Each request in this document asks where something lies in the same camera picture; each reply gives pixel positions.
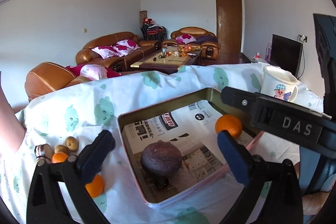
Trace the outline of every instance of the white mug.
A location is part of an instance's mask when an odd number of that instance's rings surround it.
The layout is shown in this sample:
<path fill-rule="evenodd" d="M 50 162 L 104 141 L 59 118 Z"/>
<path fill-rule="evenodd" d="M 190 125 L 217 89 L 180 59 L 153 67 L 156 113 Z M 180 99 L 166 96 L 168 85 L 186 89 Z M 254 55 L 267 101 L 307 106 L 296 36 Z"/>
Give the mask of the white mug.
<path fill-rule="evenodd" d="M 279 67 L 265 66 L 260 93 L 293 102 L 297 96 L 299 83 L 300 81 L 289 71 Z"/>

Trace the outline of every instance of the orange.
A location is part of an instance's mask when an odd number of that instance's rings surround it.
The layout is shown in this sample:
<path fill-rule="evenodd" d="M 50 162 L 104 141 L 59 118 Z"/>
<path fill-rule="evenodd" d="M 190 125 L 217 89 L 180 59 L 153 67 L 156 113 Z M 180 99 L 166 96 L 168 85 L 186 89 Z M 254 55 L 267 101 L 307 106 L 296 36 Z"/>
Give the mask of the orange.
<path fill-rule="evenodd" d="M 51 162 L 56 164 L 59 162 L 65 162 L 65 160 L 68 158 L 68 155 L 64 152 L 57 152 L 53 155 Z"/>
<path fill-rule="evenodd" d="M 217 120 L 215 130 L 216 133 L 219 133 L 222 130 L 227 130 L 230 135 L 236 139 L 242 133 L 243 125 L 235 116 L 226 114 Z"/>
<path fill-rule="evenodd" d="M 104 181 L 101 175 L 97 174 L 91 183 L 85 184 L 85 189 L 91 198 L 96 198 L 103 193 Z"/>

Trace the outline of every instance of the purple blanket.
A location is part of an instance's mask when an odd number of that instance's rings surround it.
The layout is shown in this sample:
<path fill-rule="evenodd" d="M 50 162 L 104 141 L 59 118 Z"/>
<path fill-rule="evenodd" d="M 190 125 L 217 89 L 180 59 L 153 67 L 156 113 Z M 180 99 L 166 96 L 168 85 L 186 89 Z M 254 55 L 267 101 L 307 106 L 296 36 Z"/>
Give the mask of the purple blanket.
<path fill-rule="evenodd" d="M 213 37 L 212 35 L 200 35 L 196 38 L 195 44 L 202 44 L 203 42 L 218 42 L 216 37 Z"/>

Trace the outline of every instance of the black monitor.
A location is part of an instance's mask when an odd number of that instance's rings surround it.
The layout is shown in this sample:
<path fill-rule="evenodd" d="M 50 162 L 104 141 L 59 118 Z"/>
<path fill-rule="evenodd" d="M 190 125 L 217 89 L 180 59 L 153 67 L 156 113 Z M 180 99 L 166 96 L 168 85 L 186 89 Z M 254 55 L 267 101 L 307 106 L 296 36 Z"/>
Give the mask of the black monitor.
<path fill-rule="evenodd" d="M 273 35 L 272 51 L 269 63 L 288 70 L 298 77 L 303 44 L 279 35 Z"/>

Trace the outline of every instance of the brown leather sofa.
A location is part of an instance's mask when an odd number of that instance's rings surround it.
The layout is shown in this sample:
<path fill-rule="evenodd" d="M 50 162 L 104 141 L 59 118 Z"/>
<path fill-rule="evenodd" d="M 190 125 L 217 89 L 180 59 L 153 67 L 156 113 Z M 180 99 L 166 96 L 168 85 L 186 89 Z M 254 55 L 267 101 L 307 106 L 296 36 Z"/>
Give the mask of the brown leather sofa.
<path fill-rule="evenodd" d="M 91 49 L 98 46 L 112 46 L 118 41 L 131 39 L 137 43 L 141 48 L 135 50 L 124 57 L 109 57 L 107 59 L 101 58 L 101 56 L 92 51 Z M 159 50 L 161 44 L 157 40 L 141 41 L 140 37 L 132 32 L 118 32 L 103 37 L 98 37 L 88 42 L 83 49 L 81 49 L 76 55 L 76 63 L 80 64 L 97 64 L 104 67 L 112 68 L 115 71 L 127 71 L 130 69 L 130 65 L 146 57 L 147 55 Z"/>
<path fill-rule="evenodd" d="M 176 37 L 179 37 L 183 34 L 191 34 L 195 38 L 201 35 L 211 35 L 215 37 L 215 34 L 209 32 L 205 29 L 199 27 L 184 27 L 179 29 L 178 31 L 174 31 L 170 34 L 171 39 L 165 40 L 162 42 L 162 47 L 167 46 L 174 46 L 178 45 L 177 41 L 175 40 Z M 202 58 L 216 60 L 219 55 L 219 45 L 215 42 L 203 42 L 201 45 L 202 48 Z"/>
<path fill-rule="evenodd" d="M 140 71 L 121 72 L 121 75 L 137 72 Z M 71 71 L 61 65 L 44 62 L 28 72 L 25 90 L 28 95 L 28 100 L 31 101 L 36 97 L 53 91 L 90 81 L 90 79 L 84 76 L 76 77 Z"/>

